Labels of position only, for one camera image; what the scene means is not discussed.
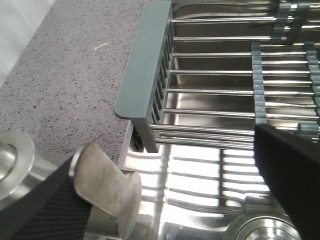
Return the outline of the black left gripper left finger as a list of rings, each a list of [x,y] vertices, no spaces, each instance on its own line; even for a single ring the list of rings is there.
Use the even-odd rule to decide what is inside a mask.
[[[31,192],[0,212],[2,240],[81,240],[91,204],[76,194],[68,159]]]

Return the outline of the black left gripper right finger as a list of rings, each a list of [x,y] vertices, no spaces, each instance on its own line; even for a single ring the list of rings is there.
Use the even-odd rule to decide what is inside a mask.
[[[268,124],[254,128],[254,160],[303,240],[320,238],[320,145]]]

